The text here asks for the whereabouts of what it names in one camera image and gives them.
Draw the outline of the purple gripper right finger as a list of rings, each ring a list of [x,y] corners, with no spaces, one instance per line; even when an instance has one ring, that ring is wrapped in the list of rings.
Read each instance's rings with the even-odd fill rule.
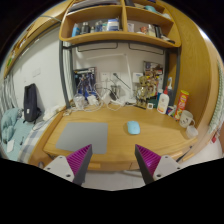
[[[161,160],[161,157],[151,150],[135,145],[135,156],[146,185],[154,181],[153,174]]]

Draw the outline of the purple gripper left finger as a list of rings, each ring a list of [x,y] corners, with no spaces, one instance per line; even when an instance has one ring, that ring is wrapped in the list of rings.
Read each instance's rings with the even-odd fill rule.
[[[92,145],[87,145],[66,157],[74,174],[73,182],[81,186],[85,181],[85,175],[92,157]]]

